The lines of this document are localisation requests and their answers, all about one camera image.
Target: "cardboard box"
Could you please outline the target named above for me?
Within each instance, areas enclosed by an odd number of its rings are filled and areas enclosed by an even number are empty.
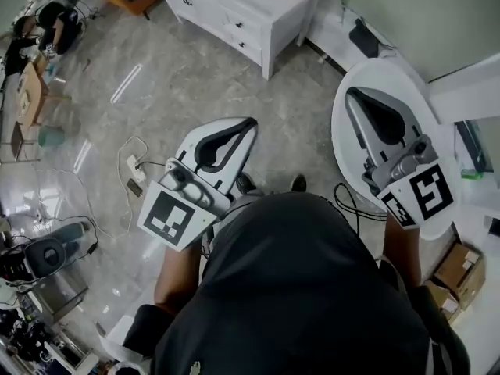
[[[486,279],[484,257],[477,251],[455,243],[434,274],[466,309],[476,297]]]
[[[437,307],[445,315],[449,323],[452,323],[457,316],[462,312],[456,298],[453,297],[450,290],[445,287],[437,286],[431,280],[428,280],[425,285],[429,288]]]

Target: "chair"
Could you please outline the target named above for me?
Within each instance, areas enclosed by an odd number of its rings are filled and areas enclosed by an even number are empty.
[[[21,131],[20,123],[16,122],[14,124],[14,130],[12,131],[12,137],[10,142],[1,142],[0,145],[10,145],[12,149],[13,161],[2,161],[0,160],[0,165],[2,164],[21,164],[21,163],[35,163],[40,161],[40,159],[25,159],[18,160],[21,150],[24,145],[34,145],[37,141],[27,141],[24,139],[23,132]]]

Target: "green object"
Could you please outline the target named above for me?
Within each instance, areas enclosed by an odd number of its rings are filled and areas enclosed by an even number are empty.
[[[38,144],[41,147],[59,146],[64,143],[64,130],[61,127],[40,128],[38,133]]]
[[[477,172],[476,170],[462,170],[462,179],[478,180],[482,177],[482,172]]]

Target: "white cable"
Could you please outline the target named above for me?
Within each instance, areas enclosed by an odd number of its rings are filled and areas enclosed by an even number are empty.
[[[34,165],[34,170],[35,170],[35,176],[37,177],[37,182],[38,182],[38,202],[40,204],[40,201],[41,201],[41,198],[40,198],[40,181],[38,179],[38,175],[37,175],[37,172],[42,172],[42,171],[55,171],[55,172],[62,172],[62,173],[68,173],[70,175],[73,175],[74,177],[76,177],[78,179],[78,182],[80,182],[80,185],[81,187],[85,190],[85,194],[87,196],[87,204],[88,204],[88,211],[90,213],[90,217],[94,220],[94,223],[95,223],[95,227],[97,227],[97,229],[105,234],[106,236],[112,238],[112,239],[118,239],[118,238],[121,238],[122,236],[125,236],[127,234],[129,234],[130,232],[130,226],[132,225],[132,219],[134,218],[134,211],[132,210],[132,207],[130,206],[130,201],[129,201],[129,198],[128,198],[128,192],[127,192],[127,189],[125,188],[125,186],[123,185],[123,182],[122,182],[122,178],[121,178],[121,175],[120,175],[120,153],[121,151],[123,150],[123,148],[125,146],[127,146],[130,141],[132,141],[133,139],[137,139],[138,141],[140,141],[144,147],[145,147],[145,151],[144,153],[137,159],[137,162],[139,162],[140,159],[142,159],[148,152],[148,146],[144,143],[144,141],[142,139],[140,139],[139,137],[137,136],[132,136],[130,137],[125,143],[123,143],[122,147],[120,147],[118,149],[118,152],[116,153],[116,173],[118,174],[118,180],[120,182],[120,185],[123,189],[123,191],[125,192],[125,196],[127,198],[127,206],[128,206],[128,209],[130,210],[130,219],[128,221],[128,227],[127,227],[127,231],[122,233],[122,234],[119,234],[118,236],[113,236],[107,232],[105,232],[104,230],[102,230],[102,228],[98,225],[98,222],[95,218],[95,215],[94,215],[94,211],[92,210],[92,205],[91,205],[91,201],[90,201],[90,198],[88,196],[88,190],[87,188],[85,187],[84,183],[81,181],[81,179],[78,177],[78,175],[76,175],[74,172],[70,172],[70,171],[66,171],[66,170],[58,170],[56,168],[49,168],[47,170],[39,170],[37,169],[37,167]]]

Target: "drawer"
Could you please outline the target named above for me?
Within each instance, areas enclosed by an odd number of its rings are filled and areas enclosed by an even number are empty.
[[[238,39],[233,35],[233,41],[231,45],[236,48],[239,52],[242,52],[247,57],[250,58],[254,63],[263,64],[263,51],[261,48],[256,48],[241,39]]]
[[[226,29],[236,36],[237,39],[253,45],[256,48],[261,47],[261,26],[259,23],[251,21],[229,9],[226,11]]]

